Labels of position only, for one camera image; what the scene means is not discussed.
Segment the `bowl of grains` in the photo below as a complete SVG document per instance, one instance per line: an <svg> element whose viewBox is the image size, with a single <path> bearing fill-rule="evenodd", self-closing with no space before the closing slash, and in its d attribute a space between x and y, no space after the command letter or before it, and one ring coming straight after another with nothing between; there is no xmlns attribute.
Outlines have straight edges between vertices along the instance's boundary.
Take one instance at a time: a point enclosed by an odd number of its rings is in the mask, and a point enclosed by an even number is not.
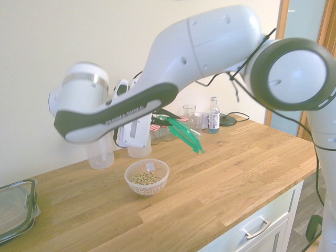
<svg viewBox="0 0 336 252"><path fill-rule="evenodd" d="M125 180L130 188L145 196L158 193L167 183L169 166L157 159L144 159L130 165L125 171Z"/></svg>

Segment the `floor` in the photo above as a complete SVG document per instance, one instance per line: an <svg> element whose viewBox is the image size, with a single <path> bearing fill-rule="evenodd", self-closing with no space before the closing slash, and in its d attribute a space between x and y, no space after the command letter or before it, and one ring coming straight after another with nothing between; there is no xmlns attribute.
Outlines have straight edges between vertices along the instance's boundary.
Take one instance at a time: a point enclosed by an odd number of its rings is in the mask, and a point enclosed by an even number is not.
<svg viewBox="0 0 336 252"><path fill-rule="evenodd" d="M319 172L319 192L324 200L326 195L326 185L323 176ZM307 245L306 228L310 217L314 214L323 215L323 206L320 203L316 190L316 173L305 179L302 187L302 192L299 200L298 209L295 215L293 229L290 234L287 252L301 252ZM316 252L317 246L312 245L307 252Z"/></svg>

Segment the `bottle label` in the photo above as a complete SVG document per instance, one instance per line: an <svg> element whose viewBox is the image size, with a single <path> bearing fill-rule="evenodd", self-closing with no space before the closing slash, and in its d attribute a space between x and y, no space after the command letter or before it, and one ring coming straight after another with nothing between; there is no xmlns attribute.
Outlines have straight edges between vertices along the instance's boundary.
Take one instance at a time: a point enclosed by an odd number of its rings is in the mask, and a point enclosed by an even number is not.
<svg viewBox="0 0 336 252"><path fill-rule="evenodd" d="M209 113L209 129L219 129L219 113Z"/></svg>

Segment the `red checkered lid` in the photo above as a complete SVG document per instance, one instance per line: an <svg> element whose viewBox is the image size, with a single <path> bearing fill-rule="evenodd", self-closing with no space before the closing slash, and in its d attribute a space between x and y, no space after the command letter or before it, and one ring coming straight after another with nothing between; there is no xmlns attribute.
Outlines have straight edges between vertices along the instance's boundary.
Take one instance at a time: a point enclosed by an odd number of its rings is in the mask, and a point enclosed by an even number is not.
<svg viewBox="0 0 336 252"><path fill-rule="evenodd" d="M156 124L152 124L150 127L149 127L149 130L150 131L156 131L156 130L159 130L160 129L160 126L159 125L156 125Z"/></svg>
<svg viewBox="0 0 336 252"><path fill-rule="evenodd" d="M187 122L189 120L188 117L185 117L184 115L180 117L180 119L178 119L180 122Z"/></svg>

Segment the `glass bottle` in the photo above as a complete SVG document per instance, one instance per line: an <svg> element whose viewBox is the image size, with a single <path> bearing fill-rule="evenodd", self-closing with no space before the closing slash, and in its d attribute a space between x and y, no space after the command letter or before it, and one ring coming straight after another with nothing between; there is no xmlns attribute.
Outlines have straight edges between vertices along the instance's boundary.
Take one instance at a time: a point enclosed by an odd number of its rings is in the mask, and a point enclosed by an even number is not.
<svg viewBox="0 0 336 252"><path fill-rule="evenodd" d="M217 97L211 97L211 105L208 117L208 131L209 133L217 133L219 131L219 115L220 110L217 105Z"/></svg>

